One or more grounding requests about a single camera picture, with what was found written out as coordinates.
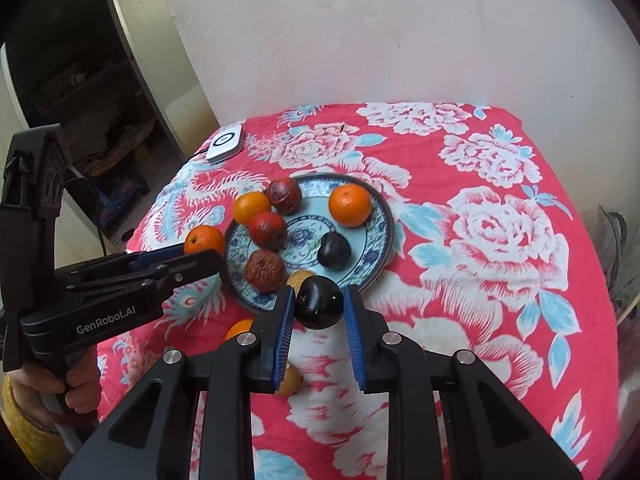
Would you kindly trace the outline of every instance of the human hand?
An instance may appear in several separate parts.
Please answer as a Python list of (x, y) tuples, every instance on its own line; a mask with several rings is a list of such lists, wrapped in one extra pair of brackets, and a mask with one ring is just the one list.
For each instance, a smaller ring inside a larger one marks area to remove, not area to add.
[[(61, 394), (65, 391), (65, 383), (34, 362), (26, 362), (22, 368), (8, 375), (15, 403), (25, 418), (45, 430), (54, 430), (55, 423), (60, 422), (62, 416), (47, 410), (39, 393)], [(65, 379), (71, 387), (65, 395), (68, 407), (77, 413), (89, 413), (98, 407), (102, 387), (95, 346), (84, 352)]]

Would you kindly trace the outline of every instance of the white electronic device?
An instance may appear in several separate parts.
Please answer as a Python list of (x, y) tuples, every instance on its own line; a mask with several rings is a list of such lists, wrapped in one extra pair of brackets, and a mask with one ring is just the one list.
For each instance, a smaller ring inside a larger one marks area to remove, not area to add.
[(207, 150), (207, 160), (212, 163), (220, 162), (226, 158), (237, 155), (242, 150), (242, 140), (244, 131), (242, 124), (229, 126), (220, 130), (213, 139)]

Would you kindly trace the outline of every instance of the metal screw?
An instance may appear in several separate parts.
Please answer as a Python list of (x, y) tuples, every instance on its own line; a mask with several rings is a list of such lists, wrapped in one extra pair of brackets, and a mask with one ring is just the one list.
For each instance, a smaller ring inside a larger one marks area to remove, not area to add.
[(256, 339), (257, 337), (251, 332), (243, 332), (236, 338), (236, 341), (242, 346), (249, 346), (254, 344)]
[(164, 355), (162, 356), (162, 359), (168, 365), (175, 364), (180, 359), (182, 359), (182, 352), (180, 352), (179, 350), (168, 350), (167, 352), (164, 353)]
[(476, 356), (469, 350), (461, 350), (456, 354), (456, 359), (463, 365), (469, 365), (476, 360)]
[(382, 341), (388, 345), (397, 345), (402, 341), (402, 336), (398, 332), (386, 332), (382, 335)]

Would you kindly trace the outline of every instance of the blue and white plate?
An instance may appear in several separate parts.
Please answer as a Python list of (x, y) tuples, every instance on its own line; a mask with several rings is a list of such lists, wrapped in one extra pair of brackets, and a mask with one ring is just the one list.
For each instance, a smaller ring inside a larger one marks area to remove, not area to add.
[[(288, 274), (308, 269), (327, 276), (339, 286), (354, 283), (363, 291), (380, 273), (393, 248), (394, 222), (391, 211), (379, 192), (368, 184), (342, 174), (319, 173), (296, 177), (302, 192), (302, 206), (284, 215), (287, 241), (278, 252)], [(329, 195), (338, 186), (356, 183), (371, 195), (371, 215), (363, 225), (347, 228), (339, 225), (329, 213)], [(337, 231), (351, 245), (351, 261), (343, 270), (331, 270), (318, 263), (316, 254), (322, 236)], [(222, 282), (231, 295), (253, 312), (271, 310), (276, 292), (265, 294), (255, 290), (244, 278), (244, 266), (258, 247), (249, 238), (246, 227), (232, 221), (225, 233), (225, 263), (220, 272)]]

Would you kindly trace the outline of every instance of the table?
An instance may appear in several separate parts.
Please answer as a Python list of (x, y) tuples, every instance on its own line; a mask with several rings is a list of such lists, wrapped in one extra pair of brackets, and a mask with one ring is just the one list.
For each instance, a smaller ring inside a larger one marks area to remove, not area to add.
[[(425, 349), (471, 349), (597, 479), (617, 433), (614, 316), (580, 217), (521, 121), (500, 108), (399, 103), (243, 122), (242, 152), (185, 164), (127, 249), (178, 243), (198, 224), (224, 230), (233, 200), (274, 178), (355, 176), (395, 220), (395, 256), (364, 293), (368, 308)], [(100, 417), (165, 349), (211, 351), (247, 317), (219, 277), (178, 289), (157, 322), (98, 346)], [(252, 399), (257, 479), (385, 479), (387, 398), (360, 393), (348, 355), (342, 322), (295, 327), (289, 359), (302, 387)], [(193, 478), (199, 437), (196, 428)]]

